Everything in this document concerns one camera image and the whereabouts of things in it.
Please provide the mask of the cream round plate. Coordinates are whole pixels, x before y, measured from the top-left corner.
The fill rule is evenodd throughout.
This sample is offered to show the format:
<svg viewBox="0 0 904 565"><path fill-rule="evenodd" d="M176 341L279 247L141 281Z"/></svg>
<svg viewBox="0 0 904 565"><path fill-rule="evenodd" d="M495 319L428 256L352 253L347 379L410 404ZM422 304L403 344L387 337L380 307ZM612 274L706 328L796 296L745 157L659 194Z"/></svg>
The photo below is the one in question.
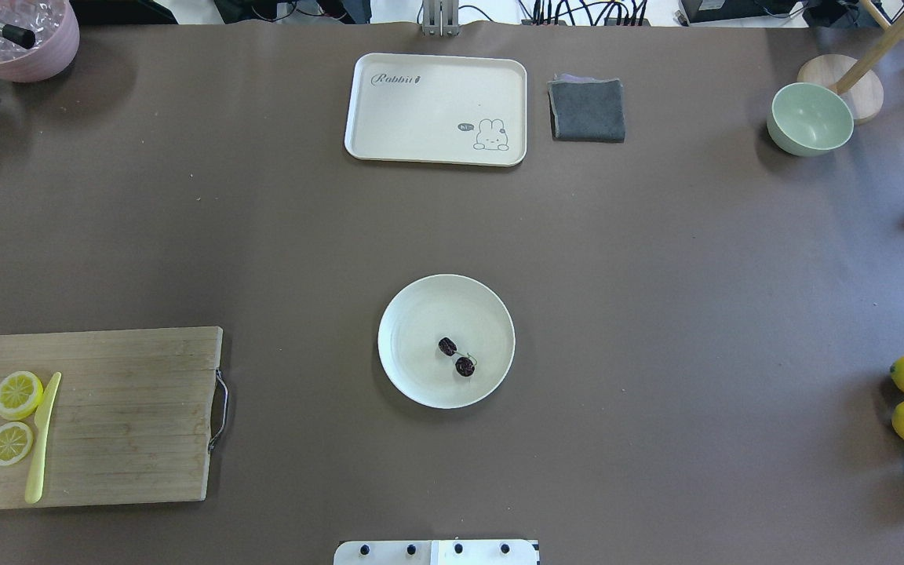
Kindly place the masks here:
<svg viewBox="0 0 904 565"><path fill-rule="evenodd" d="M476 360L460 376L438 342L449 337ZM388 379L427 407L458 409L484 400L501 385L516 354L516 329L503 300L477 280L430 275L400 290L381 315L377 350Z"/></svg>

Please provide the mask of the dark red cherry pair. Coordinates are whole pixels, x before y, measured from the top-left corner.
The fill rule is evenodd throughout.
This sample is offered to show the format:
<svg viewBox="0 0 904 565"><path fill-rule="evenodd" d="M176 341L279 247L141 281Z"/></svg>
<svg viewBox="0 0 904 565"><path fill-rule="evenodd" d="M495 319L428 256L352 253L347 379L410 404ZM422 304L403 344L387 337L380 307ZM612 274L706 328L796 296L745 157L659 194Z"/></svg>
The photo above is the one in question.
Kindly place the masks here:
<svg viewBox="0 0 904 565"><path fill-rule="evenodd" d="M460 376L470 378L475 373L475 358L466 352L460 351L449 337L441 337L438 342L438 349L445 356L454 358L454 368Z"/></svg>

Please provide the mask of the cream rabbit tray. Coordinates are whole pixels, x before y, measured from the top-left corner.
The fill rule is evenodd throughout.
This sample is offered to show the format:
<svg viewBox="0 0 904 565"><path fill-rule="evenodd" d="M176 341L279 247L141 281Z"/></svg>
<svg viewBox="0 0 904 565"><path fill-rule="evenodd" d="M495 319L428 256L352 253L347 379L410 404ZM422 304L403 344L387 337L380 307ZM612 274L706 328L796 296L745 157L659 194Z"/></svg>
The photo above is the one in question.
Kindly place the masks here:
<svg viewBox="0 0 904 565"><path fill-rule="evenodd" d="M516 60L368 53L355 62L344 145L357 159L516 166L527 154Z"/></svg>

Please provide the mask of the grey folded cloth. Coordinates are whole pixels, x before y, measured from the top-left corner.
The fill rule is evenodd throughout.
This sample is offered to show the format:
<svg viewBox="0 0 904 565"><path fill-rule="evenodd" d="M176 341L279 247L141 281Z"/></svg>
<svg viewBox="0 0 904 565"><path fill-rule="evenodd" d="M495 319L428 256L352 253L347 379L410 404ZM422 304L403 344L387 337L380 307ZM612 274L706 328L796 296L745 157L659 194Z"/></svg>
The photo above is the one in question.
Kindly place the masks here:
<svg viewBox="0 0 904 565"><path fill-rule="evenodd" d="M548 83L553 136L570 142L623 143L623 82L562 74Z"/></svg>

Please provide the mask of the wooden cutting board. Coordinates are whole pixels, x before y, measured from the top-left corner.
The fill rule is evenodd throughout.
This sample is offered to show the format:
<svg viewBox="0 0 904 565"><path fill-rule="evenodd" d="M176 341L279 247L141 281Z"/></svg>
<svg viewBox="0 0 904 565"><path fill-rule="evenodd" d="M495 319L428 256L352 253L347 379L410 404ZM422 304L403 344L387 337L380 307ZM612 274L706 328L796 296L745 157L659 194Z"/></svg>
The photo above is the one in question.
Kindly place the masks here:
<svg viewBox="0 0 904 565"><path fill-rule="evenodd" d="M40 507L203 501L222 340L219 326L0 335L0 382L62 375ZM29 465L0 466L0 510L27 507Z"/></svg>

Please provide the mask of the light green bowl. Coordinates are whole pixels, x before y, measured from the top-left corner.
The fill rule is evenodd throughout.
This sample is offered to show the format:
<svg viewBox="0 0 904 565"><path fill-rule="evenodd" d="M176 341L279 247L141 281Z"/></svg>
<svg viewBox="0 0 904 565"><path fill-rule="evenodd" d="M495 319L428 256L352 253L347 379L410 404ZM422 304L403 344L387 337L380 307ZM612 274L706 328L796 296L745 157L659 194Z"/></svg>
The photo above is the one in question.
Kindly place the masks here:
<svg viewBox="0 0 904 565"><path fill-rule="evenodd" d="M772 99L765 125L779 149L800 157L839 149L855 128L842 97L810 82L783 86Z"/></svg>

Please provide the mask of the lemon slice upper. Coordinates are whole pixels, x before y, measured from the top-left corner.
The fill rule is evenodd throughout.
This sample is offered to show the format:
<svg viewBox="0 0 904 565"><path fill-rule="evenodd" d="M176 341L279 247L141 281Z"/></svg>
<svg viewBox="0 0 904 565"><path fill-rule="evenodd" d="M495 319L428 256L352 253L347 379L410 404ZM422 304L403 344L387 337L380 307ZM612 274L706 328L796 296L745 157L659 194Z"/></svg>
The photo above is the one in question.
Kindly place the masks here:
<svg viewBox="0 0 904 565"><path fill-rule="evenodd" d="M44 386L30 371L17 371L0 382L0 417L22 421L36 411L43 400Z"/></svg>

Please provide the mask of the lemon slice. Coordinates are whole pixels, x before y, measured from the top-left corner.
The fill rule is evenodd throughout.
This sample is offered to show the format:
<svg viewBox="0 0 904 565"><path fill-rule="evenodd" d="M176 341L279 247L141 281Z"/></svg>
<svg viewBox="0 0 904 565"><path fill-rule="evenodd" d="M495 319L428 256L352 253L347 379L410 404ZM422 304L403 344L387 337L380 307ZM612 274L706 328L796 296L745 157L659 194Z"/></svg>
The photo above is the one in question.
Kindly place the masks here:
<svg viewBox="0 0 904 565"><path fill-rule="evenodd" d="M36 411L43 400L44 386L30 371L17 371L0 382L0 417L22 421Z"/></svg>
<svg viewBox="0 0 904 565"><path fill-rule="evenodd" d="M0 466L18 464L35 445L35 432L25 422L10 421L0 426Z"/></svg>

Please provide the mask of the wooden cup stand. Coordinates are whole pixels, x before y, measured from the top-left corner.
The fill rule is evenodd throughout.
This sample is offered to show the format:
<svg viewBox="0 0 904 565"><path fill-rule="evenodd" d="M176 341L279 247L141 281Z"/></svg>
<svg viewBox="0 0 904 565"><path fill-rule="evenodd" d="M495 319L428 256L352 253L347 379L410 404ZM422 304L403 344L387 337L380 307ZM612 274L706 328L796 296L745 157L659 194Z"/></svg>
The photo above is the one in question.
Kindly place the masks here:
<svg viewBox="0 0 904 565"><path fill-rule="evenodd" d="M882 110L884 87L874 67L892 48L904 42L904 11L890 20L871 1L860 1L858 4L882 30L876 43L857 60L840 54L818 55L801 65L796 80L825 86L838 94L850 108L854 123L861 125L871 121Z"/></svg>

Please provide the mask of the yellow plastic knife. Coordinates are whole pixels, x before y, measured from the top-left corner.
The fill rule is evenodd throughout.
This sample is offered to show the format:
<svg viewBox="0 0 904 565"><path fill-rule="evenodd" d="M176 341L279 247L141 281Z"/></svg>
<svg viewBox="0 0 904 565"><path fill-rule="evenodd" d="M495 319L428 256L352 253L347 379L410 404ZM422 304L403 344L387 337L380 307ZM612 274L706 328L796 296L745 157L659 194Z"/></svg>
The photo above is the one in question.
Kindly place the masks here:
<svg viewBox="0 0 904 565"><path fill-rule="evenodd" d="M55 372L44 389L43 397L35 411L35 446L30 454L30 468L24 491L26 504L34 505L41 500L44 480L46 480L46 451L51 419L53 419L53 407L61 380L64 375Z"/></svg>

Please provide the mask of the lemon slice lower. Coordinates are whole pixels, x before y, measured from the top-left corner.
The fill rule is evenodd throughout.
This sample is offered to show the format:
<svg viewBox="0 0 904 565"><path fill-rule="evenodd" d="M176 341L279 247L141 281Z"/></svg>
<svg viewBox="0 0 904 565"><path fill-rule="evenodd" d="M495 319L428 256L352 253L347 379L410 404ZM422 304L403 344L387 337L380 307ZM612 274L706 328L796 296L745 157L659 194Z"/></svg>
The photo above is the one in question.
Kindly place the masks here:
<svg viewBox="0 0 904 565"><path fill-rule="evenodd" d="M0 426L0 466L18 464L35 445L35 432L25 422L10 421Z"/></svg>

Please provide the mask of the pink bowl with ice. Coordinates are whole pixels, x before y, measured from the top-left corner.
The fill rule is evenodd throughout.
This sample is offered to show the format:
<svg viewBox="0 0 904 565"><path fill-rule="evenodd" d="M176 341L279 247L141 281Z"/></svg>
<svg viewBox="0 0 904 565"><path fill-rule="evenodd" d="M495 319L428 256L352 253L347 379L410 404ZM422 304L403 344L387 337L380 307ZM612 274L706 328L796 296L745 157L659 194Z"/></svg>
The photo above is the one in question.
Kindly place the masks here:
<svg viewBox="0 0 904 565"><path fill-rule="evenodd" d="M0 79L54 78L78 53L78 18L68 1L0 1Z"/></svg>

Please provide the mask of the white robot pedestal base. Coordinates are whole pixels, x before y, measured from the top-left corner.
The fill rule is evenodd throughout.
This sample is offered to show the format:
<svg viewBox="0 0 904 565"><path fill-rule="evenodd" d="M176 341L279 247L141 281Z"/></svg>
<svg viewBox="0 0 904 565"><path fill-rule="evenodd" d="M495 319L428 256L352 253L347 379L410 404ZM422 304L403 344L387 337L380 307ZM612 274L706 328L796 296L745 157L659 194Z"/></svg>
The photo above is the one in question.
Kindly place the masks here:
<svg viewBox="0 0 904 565"><path fill-rule="evenodd" d="M527 539L348 541L334 564L539 564L538 543Z"/></svg>

